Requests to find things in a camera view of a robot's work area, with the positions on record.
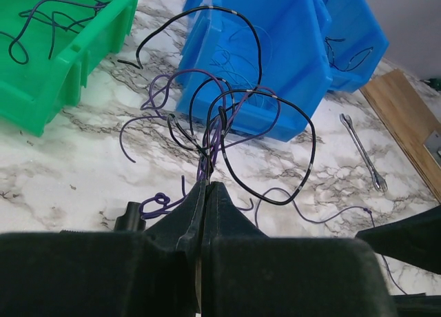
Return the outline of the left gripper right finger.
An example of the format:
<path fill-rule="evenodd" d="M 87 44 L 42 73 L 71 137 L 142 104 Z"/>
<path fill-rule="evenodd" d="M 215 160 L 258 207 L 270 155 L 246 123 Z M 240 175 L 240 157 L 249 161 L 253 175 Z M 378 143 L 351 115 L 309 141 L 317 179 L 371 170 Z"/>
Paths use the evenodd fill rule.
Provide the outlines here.
<path fill-rule="evenodd" d="M 203 241 L 216 237 L 263 237 L 261 232 L 232 202 L 221 182 L 207 186 Z"/>

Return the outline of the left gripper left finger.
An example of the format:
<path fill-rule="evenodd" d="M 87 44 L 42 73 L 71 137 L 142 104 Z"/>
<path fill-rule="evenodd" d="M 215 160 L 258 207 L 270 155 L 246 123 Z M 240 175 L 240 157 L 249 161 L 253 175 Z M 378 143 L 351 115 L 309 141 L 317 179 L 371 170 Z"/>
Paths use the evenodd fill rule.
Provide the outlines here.
<path fill-rule="evenodd" d="M 201 243 L 206 192 L 207 181 L 197 182 L 180 205 L 143 234 L 163 251 L 195 254 Z"/>

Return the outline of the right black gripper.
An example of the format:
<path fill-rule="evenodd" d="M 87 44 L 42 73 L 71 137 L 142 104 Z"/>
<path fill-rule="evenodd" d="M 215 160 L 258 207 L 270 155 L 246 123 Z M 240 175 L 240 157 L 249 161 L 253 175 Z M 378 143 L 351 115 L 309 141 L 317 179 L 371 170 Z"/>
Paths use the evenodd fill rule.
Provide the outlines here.
<path fill-rule="evenodd" d="M 440 273 L 440 206 L 359 231 L 356 238 L 368 243 L 378 254 Z"/>

